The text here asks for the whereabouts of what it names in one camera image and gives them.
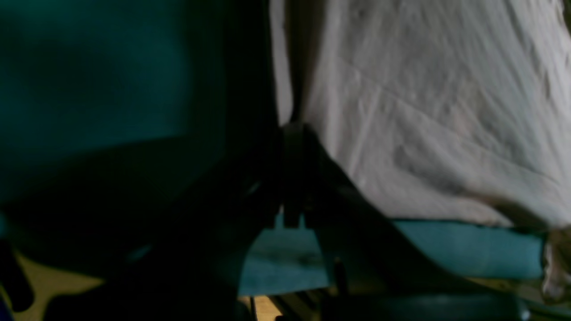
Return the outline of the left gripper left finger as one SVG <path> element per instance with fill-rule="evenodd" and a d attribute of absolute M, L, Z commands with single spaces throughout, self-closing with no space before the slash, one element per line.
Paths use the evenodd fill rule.
<path fill-rule="evenodd" d="M 58 296 L 47 321 L 250 321 L 239 300 L 245 257 L 280 206 L 283 134 L 225 160 L 171 207 L 140 260 L 103 285 Z"/>

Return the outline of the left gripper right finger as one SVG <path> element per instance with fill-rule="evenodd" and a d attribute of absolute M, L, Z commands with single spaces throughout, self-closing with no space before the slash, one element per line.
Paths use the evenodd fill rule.
<path fill-rule="evenodd" d="M 323 301 L 320 321 L 527 321 L 513 294 L 447 272 L 427 258 L 357 191 L 308 126 L 285 127 L 285 226 L 340 227 L 383 285 L 349 290 L 342 259 L 334 260 L 337 295 Z"/>

